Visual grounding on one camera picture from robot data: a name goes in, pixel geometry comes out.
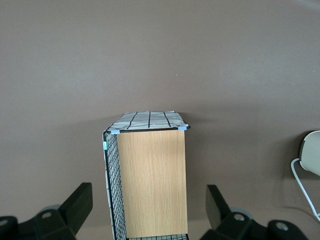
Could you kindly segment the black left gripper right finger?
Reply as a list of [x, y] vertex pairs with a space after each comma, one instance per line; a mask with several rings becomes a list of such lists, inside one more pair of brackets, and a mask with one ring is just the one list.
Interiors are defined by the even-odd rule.
[[247, 214], [232, 211], [214, 184], [206, 187], [205, 210], [211, 226], [203, 240], [306, 240], [295, 224], [271, 220], [267, 226], [257, 223]]

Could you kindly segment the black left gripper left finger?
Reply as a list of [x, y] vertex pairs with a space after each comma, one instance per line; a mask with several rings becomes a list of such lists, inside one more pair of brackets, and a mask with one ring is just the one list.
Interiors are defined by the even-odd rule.
[[57, 208], [40, 211], [25, 222], [15, 216], [0, 217], [2, 240], [75, 240], [93, 208], [93, 189], [83, 182]]

